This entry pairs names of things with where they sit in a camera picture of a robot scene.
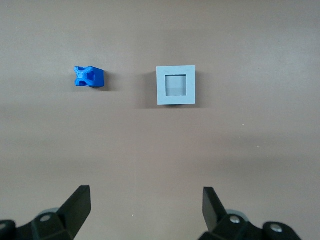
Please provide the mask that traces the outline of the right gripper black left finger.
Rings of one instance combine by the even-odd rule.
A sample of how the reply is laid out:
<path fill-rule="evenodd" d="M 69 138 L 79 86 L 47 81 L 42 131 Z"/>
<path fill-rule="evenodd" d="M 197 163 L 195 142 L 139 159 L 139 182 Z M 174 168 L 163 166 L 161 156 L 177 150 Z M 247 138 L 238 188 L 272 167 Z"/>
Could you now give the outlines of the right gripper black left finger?
<path fill-rule="evenodd" d="M 73 240 L 91 212 L 91 189 L 81 185 L 60 208 L 42 211 L 17 227 L 13 220 L 0 221 L 2 240 Z"/>

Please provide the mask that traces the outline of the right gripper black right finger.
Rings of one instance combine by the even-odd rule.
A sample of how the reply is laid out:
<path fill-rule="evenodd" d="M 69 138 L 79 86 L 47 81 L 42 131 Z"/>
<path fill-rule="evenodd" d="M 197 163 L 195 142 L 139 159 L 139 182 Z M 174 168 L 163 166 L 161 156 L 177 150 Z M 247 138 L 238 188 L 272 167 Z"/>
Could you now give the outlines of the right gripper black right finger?
<path fill-rule="evenodd" d="M 204 187 L 202 213 L 208 228 L 201 240 L 299 240 L 288 225 L 269 221 L 254 226 L 241 212 L 227 211 L 213 187 Z"/>

